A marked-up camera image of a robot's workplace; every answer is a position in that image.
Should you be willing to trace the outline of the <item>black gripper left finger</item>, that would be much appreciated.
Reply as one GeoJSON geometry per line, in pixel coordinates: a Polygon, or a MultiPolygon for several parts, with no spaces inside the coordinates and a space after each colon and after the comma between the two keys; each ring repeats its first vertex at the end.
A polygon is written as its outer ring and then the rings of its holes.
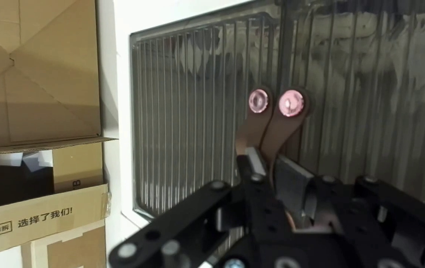
{"type": "Polygon", "coordinates": [[[120,241],[108,255],[111,268],[252,268],[240,243],[216,249],[245,226],[249,182],[213,180],[120,241]]]}

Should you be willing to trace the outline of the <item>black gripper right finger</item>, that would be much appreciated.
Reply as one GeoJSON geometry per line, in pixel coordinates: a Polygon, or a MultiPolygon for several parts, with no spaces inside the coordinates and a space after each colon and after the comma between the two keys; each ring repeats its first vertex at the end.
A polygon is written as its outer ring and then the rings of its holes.
{"type": "Polygon", "coordinates": [[[369,177],[353,185],[310,180],[311,219],[352,249],[357,268],[425,268],[425,204],[369,177]]]}

